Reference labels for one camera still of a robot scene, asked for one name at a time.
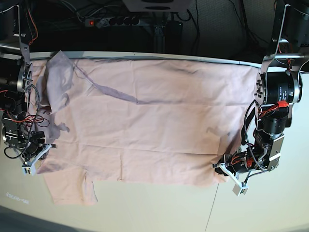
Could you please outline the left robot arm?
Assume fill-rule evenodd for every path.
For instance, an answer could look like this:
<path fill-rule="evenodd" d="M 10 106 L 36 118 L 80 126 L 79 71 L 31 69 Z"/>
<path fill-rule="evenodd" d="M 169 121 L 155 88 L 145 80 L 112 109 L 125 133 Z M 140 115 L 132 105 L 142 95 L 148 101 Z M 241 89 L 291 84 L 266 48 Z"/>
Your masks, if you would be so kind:
<path fill-rule="evenodd" d="M 309 61 L 309 3 L 279 0 L 269 51 L 257 74 L 254 100 L 247 108 L 238 149 L 213 165 L 216 173 L 236 176 L 277 168 L 284 130 L 291 126 L 293 105 L 302 98 L 302 68 Z"/>

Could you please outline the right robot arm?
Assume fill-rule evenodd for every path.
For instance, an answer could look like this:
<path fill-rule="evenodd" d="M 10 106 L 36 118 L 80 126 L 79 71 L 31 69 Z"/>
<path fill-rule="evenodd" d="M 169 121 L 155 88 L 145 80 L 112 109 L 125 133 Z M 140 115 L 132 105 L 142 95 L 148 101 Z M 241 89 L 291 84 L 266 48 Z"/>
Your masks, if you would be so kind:
<path fill-rule="evenodd" d="M 19 59 L 0 59 L 0 111 L 5 151 L 17 152 L 15 159 L 28 162 L 41 158 L 46 147 L 44 133 L 35 132 L 36 123 L 42 123 L 39 113 L 28 112 L 32 84 L 32 63 L 29 47 L 38 38 L 38 29 L 27 0 L 0 2 L 0 49 L 19 52 Z"/>

